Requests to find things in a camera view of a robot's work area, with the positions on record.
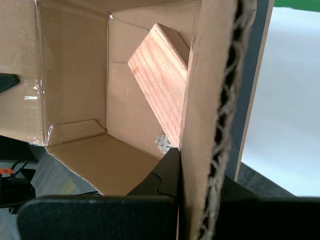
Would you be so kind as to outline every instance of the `wooden plank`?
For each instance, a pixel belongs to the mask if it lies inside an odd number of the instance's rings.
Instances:
[[[156,23],[128,65],[172,146],[179,147],[189,48],[179,33]]]

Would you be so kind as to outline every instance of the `black object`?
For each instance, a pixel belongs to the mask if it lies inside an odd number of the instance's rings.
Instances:
[[[30,183],[36,171],[21,169],[20,172],[19,177],[0,174],[0,208],[9,208],[11,214],[17,214],[26,201],[36,197],[36,190]]]
[[[15,74],[0,73],[0,93],[14,87],[19,83],[19,78]]]
[[[314,239],[319,216],[319,198],[262,198],[226,177],[213,239]]]
[[[181,156],[171,148],[127,196],[47,196],[26,203],[22,240],[175,240]]]
[[[0,136],[0,161],[6,163],[16,163],[17,161],[27,159],[29,162],[37,163],[37,159],[28,147],[28,143],[5,136]]]

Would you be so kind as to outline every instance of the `dark gray panel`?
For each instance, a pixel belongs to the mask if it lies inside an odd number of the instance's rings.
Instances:
[[[229,155],[229,163],[225,172],[225,174],[231,179],[234,179],[236,175],[240,145],[242,135],[244,133],[261,41],[265,29],[268,5],[269,0],[257,1],[256,16],[251,27],[248,49],[244,59],[242,85],[239,91],[239,97],[236,105],[237,109],[231,128],[232,147]]]

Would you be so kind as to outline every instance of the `orange object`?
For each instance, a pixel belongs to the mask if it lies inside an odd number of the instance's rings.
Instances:
[[[0,174],[14,174],[14,170],[11,168],[0,168]]]

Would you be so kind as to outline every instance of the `cardboard box floor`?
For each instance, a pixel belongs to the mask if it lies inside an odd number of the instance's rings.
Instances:
[[[0,94],[0,134],[46,146],[104,195],[126,195],[162,157],[154,142],[163,130],[127,63],[155,23],[179,32],[191,47],[180,148],[195,237],[237,0],[1,5],[0,72],[20,83]]]

